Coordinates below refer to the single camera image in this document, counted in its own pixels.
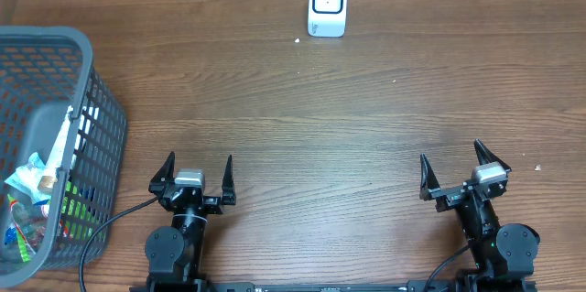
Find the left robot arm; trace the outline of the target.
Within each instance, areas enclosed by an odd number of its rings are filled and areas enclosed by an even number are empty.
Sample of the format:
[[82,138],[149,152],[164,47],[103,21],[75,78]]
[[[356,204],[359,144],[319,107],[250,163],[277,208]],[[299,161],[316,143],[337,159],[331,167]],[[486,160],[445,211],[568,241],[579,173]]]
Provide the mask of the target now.
[[168,226],[155,229],[146,239],[148,275],[144,285],[130,287],[136,291],[205,291],[210,283],[201,272],[205,230],[210,215],[222,215],[226,206],[236,204],[233,181],[233,158],[228,157],[222,194],[205,193],[205,175],[198,168],[174,171],[175,154],[150,180],[148,191],[172,214]]

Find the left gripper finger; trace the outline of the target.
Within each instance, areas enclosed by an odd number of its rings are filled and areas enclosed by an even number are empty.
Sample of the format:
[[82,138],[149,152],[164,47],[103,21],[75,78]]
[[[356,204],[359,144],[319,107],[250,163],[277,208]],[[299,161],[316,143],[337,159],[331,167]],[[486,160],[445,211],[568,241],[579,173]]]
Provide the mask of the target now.
[[234,199],[235,198],[235,187],[233,181],[233,156],[230,155],[227,158],[224,175],[222,178],[222,198],[223,199]]
[[150,180],[151,185],[172,182],[174,179],[174,167],[175,167],[175,152],[171,151],[161,168],[157,171],[155,176]]

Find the light green wipes packet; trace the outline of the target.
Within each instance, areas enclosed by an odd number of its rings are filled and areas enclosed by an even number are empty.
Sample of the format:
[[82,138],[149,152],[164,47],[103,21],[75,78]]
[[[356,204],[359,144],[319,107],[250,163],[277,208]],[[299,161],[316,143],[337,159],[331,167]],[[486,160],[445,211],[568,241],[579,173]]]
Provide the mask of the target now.
[[13,174],[5,179],[5,183],[29,196],[33,204],[49,201],[51,196],[38,189],[45,167],[38,152],[35,152],[28,158],[25,165],[18,167]]

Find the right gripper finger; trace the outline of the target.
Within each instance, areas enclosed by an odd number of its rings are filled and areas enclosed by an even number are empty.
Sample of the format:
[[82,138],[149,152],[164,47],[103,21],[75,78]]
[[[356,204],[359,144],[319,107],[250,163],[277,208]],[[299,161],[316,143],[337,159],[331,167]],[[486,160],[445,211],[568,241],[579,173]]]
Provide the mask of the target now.
[[480,140],[474,140],[474,150],[480,165],[486,165],[490,163],[498,163],[506,172],[511,172],[512,169],[502,159],[495,155],[488,147]]
[[440,192],[440,184],[425,154],[420,155],[421,180],[419,198],[421,200],[433,200]]

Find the white tube with gold cap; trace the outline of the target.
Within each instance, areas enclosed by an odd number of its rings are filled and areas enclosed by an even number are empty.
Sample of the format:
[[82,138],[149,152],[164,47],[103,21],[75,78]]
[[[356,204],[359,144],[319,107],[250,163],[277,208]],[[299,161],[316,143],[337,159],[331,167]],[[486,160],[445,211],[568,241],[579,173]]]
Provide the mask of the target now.
[[73,108],[69,106],[65,113],[53,147],[49,153],[42,177],[38,183],[38,190],[43,194],[49,195],[53,191],[55,184],[58,182],[58,169],[61,167],[62,158],[67,143],[68,133],[71,126],[70,116],[72,112]]

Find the green Haribo candy bag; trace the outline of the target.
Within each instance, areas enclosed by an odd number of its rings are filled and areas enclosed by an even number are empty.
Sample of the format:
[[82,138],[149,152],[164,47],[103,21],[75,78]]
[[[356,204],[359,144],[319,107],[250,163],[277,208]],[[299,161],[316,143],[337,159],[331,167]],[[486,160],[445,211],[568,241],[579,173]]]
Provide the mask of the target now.
[[[7,225],[2,241],[1,258],[9,263],[28,263],[36,255],[46,237],[51,207],[50,196],[40,194],[41,200],[34,202],[29,196],[15,190],[5,196],[7,201]],[[92,226],[97,223],[95,210],[81,204],[78,200],[64,198],[60,214],[70,215],[70,219],[59,219],[57,237],[65,240],[86,241],[93,233]]]

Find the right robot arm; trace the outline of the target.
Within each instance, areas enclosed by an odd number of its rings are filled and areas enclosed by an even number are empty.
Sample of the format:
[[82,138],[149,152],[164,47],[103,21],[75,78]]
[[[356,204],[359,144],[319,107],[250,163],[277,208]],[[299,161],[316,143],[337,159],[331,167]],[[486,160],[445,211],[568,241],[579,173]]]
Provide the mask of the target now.
[[[534,273],[540,236],[521,223],[502,225],[492,200],[506,192],[512,171],[502,159],[476,139],[474,150],[479,165],[460,186],[444,189],[429,163],[420,156],[419,197],[434,200],[436,211],[454,210],[466,244],[438,265],[425,281],[422,291],[535,291],[537,284],[527,278]],[[470,252],[473,269],[461,269],[451,280],[439,281],[439,273],[462,254]]]

